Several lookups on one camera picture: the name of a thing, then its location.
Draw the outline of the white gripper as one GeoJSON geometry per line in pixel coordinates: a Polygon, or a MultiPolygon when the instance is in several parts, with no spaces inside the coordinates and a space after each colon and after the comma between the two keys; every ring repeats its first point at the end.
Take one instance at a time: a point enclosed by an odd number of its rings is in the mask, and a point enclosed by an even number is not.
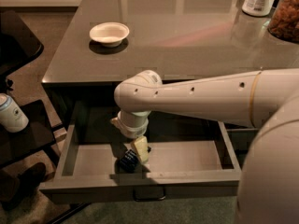
{"type": "Polygon", "coordinates": [[[149,115],[149,111],[126,112],[121,110],[116,118],[110,120],[110,123],[120,129],[125,137],[135,139],[131,142],[131,148],[142,164],[149,160],[148,140],[146,136],[142,136],[147,130],[149,115]]]}

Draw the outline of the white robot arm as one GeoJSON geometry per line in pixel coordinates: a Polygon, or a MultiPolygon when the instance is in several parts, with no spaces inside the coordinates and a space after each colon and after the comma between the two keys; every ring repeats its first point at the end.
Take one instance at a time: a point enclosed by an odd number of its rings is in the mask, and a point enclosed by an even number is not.
{"type": "Polygon", "coordinates": [[[114,91],[113,124],[145,133],[152,111],[257,129],[238,184],[235,224],[299,224],[299,71],[260,70],[164,84],[153,71],[114,91]]]}

